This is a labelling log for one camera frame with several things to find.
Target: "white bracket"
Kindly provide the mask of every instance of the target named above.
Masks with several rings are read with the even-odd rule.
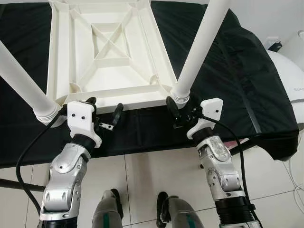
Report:
[[[95,148],[100,147],[102,140],[94,131],[93,113],[91,104],[80,101],[72,101],[67,104],[67,125],[71,130],[71,137],[75,134],[85,135],[96,143]]]
[[[220,119],[220,115],[222,113],[222,107],[223,107],[223,100],[219,98],[204,100],[200,103],[200,106],[203,108],[202,113],[204,116],[217,121]],[[198,123],[187,132],[187,137],[188,139],[193,139],[192,135],[195,132],[198,132],[199,130],[207,127],[213,129],[214,126],[215,123],[199,118]]]

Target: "black cloth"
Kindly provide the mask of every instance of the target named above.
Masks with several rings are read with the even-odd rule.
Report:
[[[178,77],[206,5],[176,2],[151,4],[173,70]],[[51,8],[48,3],[0,6],[0,40],[45,92]],[[221,121],[240,138],[264,149],[274,159],[296,152],[298,128],[276,68],[260,41],[241,28],[229,11],[191,89],[200,100],[224,100]],[[109,123],[112,114],[100,116]],[[22,150],[43,129],[31,108],[0,78],[0,167],[14,166]],[[114,132],[101,133],[102,146],[92,157],[193,146],[186,129],[174,130],[165,106],[125,111]],[[219,126],[224,141],[232,136]],[[50,162],[70,141],[69,130],[50,129],[24,159]]]

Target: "white wall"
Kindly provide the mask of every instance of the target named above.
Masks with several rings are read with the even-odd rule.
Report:
[[[207,4],[208,0],[175,0]],[[278,36],[282,43],[304,29],[304,0],[232,0],[232,11],[242,27],[253,32],[262,43]]]

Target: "white cord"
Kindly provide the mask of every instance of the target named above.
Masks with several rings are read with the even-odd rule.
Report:
[[[298,145],[300,144],[300,141],[301,141],[302,137],[301,135],[299,134],[299,142],[298,142]],[[291,176],[291,180],[295,186],[295,189],[294,189],[294,200],[295,200],[295,203],[296,205],[298,206],[298,208],[301,210],[301,212],[304,214],[304,203],[301,199],[301,196],[298,194],[298,190],[303,190],[304,191],[304,184],[297,184],[295,178],[294,178],[294,175],[293,175],[293,167],[292,167],[292,162],[291,162],[291,158],[289,159],[289,163],[288,163],[288,168],[289,168],[289,172],[290,172],[290,176]]]

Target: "white tile floor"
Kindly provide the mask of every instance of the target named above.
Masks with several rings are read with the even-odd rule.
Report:
[[[292,161],[296,181],[304,182],[304,139]],[[240,171],[239,162],[239,155],[233,156]],[[294,201],[288,163],[273,161],[264,150],[254,147],[245,151],[245,167],[249,195],[264,228],[304,227],[304,215]],[[48,164],[21,170],[26,182],[46,184]],[[15,169],[1,169],[0,178],[16,180]],[[78,227],[90,227],[103,191],[111,188],[121,194],[125,228],[155,228],[156,197],[163,190],[190,203],[205,228],[218,227],[205,172],[199,168],[194,148],[91,159],[82,184]],[[34,194],[41,203],[42,193]],[[0,188],[1,228],[34,228],[37,221],[37,212],[23,191]]]

